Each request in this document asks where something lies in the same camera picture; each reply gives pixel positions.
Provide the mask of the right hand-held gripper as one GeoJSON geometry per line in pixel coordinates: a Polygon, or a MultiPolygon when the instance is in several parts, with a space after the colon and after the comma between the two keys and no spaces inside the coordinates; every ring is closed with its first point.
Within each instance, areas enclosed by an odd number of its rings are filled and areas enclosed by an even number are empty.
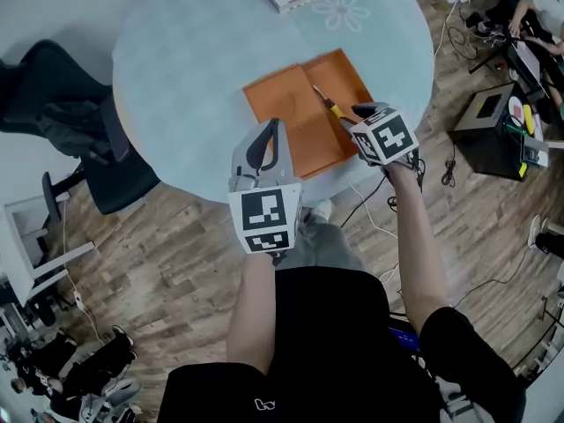
{"type": "Polygon", "coordinates": [[[347,117],[339,121],[369,166],[397,162],[411,170],[419,168],[419,141],[397,109],[383,102],[368,102],[353,105],[352,111],[359,122],[347,117]]]}

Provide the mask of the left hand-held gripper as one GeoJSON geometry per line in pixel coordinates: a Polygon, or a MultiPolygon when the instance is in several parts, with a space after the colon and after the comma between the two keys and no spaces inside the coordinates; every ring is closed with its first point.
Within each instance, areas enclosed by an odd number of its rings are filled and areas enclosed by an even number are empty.
{"type": "Polygon", "coordinates": [[[256,124],[235,147],[228,204],[234,230],[250,255],[281,255],[295,245],[303,180],[293,171],[285,124],[278,118],[256,124]],[[271,160],[263,166],[272,140],[271,160]]]}

